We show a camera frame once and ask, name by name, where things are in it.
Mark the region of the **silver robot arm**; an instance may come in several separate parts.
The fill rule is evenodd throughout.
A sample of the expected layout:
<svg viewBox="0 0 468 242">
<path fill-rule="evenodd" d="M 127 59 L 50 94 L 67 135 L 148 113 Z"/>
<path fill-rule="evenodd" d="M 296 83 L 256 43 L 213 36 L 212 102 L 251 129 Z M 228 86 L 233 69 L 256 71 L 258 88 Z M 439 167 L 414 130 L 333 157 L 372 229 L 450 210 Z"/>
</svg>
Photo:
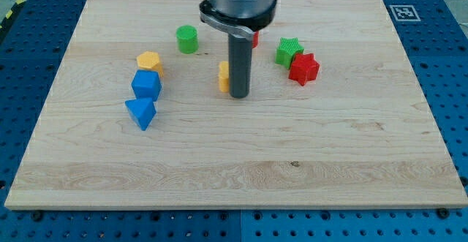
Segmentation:
<svg viewBox="0 0 468 242">
<path fill-rule="evenodd" d="M 254 35 L 275 16 L 277 0 L 203 0 L 200 20 L 228 35 L 229 92 L 249 95 Z"/>
</svg>

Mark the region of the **black gripper mount ring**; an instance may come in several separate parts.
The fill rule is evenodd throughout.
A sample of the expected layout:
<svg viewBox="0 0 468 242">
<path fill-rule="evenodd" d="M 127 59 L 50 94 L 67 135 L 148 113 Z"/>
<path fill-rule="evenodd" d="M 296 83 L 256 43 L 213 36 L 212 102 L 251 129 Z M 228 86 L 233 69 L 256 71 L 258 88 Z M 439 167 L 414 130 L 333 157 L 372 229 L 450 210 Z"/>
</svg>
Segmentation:
<svg viewBox="0 0 468 242">
<path fill-rule="evenodd" d="M 237 38 L 253 40 L 254 34 L 268 26 L 275 16 L 277 0 L 270 7 L 250 18 L 234 18 L 218 12 L 208 0 L 199 4 L 200 20 L 214 29 L 233 35 Z"/>
</svg>

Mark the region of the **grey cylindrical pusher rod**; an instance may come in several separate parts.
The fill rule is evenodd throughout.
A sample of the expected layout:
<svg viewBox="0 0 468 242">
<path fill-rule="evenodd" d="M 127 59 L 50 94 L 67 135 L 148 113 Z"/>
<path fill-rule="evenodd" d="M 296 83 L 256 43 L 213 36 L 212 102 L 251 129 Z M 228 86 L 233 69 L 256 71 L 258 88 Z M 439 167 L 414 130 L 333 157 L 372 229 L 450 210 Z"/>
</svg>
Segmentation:
<svg viewBox="0 0 468 242">
<path fill-rule="evenodd" d="M 247 97 L 252 67 L 252 41 L 228 35 L 229 92 L 236 99 Z"/>
</svg>

